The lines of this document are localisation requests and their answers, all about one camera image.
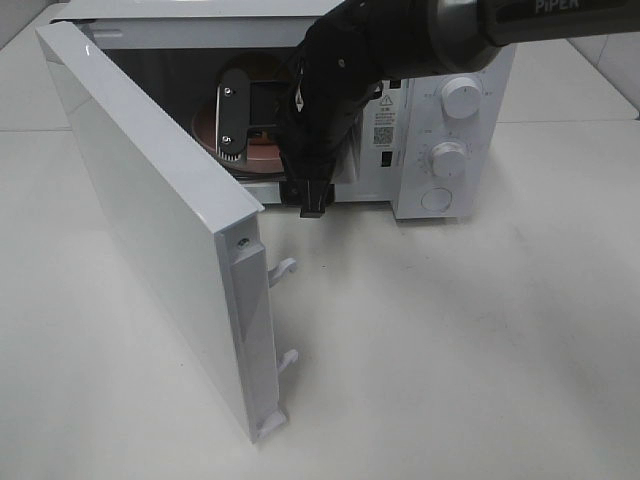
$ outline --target open microwave door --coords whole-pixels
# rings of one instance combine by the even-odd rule
[[[285,421],[262,205],[74,24],[38,36],[115,235],[256,441]]]

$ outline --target black robotic arm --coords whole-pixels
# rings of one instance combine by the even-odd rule
[[[284,203],[319,217],[345,138],[382,80],[478,71],[510,43],[640,30],[640,0],[346,0],[300,45],[279,102]]]

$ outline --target power knob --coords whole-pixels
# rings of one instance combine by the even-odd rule
[[[469,118],[480,109],[481,101],[482,89],[473,78],[457,77],[442,88],[442,105],[451,118]]]
[[[443,142],[429,153],[429,166],[436,177],[453,178],[464,172],[467,159],[467,148],[463,144]]]

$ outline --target timer knob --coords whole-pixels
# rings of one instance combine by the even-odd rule
[[[473,78],[454,78],[442,89],[442,105],[451,118],[470,117],[480,109],[481,101],[482,89]]]
[[[436,177],[452,178],[464,172],[467,148],[459,142],[443,142],[429,153],[429,165]]]

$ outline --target white microwave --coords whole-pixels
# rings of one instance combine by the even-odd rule
[[[274,145],[257,142],[238,170],[207,143],[216,77],[239,58],[287,58],[337,3],[72,0],[38,30],[114,232],[252,441],[285,421],[268,289],[295,263],[268,270],[258,230],[262,205],[280,202],[282,172],[263,155]],[[336,201],[389,202],[397,219],[470,215],[514,52],[480,72],[385,82]]]

